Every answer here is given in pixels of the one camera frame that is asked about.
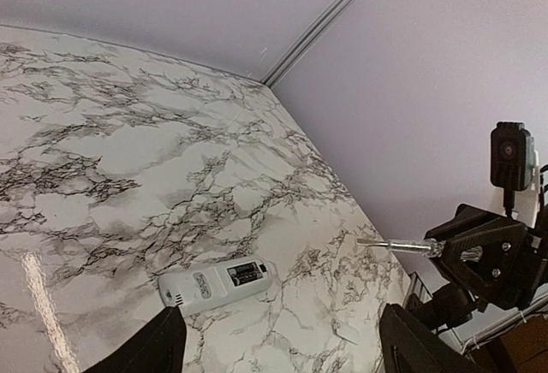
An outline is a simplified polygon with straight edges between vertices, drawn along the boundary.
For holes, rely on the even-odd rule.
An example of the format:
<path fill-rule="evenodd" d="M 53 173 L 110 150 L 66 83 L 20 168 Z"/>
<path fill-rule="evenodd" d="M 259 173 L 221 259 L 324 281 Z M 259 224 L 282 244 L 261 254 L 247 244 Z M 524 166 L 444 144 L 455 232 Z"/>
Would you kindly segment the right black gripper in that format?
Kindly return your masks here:
<path fill-rule="evenodd" d="M 455 216 L 426 232 L 443 245 L 432 262 L 442 277 L 465 288 L 482 308 L 526 309 L 547 283 L 547 210 L 534 228 L 460 204 Z"/>

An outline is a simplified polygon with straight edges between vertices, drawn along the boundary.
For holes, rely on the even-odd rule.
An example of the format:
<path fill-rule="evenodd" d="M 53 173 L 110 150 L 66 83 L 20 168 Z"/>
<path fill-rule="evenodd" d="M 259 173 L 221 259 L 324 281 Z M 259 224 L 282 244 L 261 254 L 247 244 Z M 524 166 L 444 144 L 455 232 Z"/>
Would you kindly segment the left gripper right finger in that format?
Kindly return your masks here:
<path fill-rule="evenodd" d="M 449 347 L 400 305 L 387 305 L 379 322 L 384 371 L 473 373 L 484 369 Z"/>

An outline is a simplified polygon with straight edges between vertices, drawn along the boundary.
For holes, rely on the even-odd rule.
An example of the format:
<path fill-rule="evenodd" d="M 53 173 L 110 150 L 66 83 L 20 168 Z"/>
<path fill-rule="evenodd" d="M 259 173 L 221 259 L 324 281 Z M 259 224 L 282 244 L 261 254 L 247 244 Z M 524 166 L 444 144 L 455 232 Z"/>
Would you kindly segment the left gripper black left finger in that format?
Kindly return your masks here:
<path fill-rule="evenodd" d="M 165 307 L 86 373 L 181 373 L 187 327 L 178 307 Z"/>

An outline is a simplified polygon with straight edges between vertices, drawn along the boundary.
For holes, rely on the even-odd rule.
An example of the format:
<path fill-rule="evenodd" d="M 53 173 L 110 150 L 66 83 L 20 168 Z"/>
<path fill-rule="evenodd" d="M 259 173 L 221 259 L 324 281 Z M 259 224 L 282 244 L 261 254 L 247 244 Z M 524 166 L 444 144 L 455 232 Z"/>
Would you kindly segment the clear handled screwdriver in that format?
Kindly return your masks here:
<path fill-rule="evenodd" d="M 357 246 L 384 248 L 391 252 L 419 254 L 426 258 L 438 258 L 442 255 L 444 243 L 433 239 L 427 240 L 367 240 L 359 238 Z"/>

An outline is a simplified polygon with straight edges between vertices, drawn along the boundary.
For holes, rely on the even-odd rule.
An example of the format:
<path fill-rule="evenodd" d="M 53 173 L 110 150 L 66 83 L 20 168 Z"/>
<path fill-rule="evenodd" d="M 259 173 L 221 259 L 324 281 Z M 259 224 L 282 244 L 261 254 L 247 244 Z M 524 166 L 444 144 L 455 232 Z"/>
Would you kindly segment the white battery cover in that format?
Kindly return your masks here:
<path fill-rule="evenodd" d="M 347 323 L 335 321 L 333 323 L 334 334 L 342 340 L 354 345 L 360 344 L 360 332 Z"/>

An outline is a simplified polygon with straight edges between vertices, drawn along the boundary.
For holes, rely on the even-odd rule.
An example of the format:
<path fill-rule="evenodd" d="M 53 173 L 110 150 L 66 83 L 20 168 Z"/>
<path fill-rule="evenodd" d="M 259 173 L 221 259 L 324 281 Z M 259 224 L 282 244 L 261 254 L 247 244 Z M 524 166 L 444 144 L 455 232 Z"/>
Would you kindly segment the white remote control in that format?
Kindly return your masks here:
<path fill-rule="evenodd" d="M 235 287 L 227 269 L 251 262 L 266 266 L 265 277 Z M 164 305 L 178 307 L 183 316 L 189 317 L 262 293 L 269 289 L 272 283 L 271 267 L 262 258 L 251 255 L 172 270 L 158 278 L 158 289 Z"/>

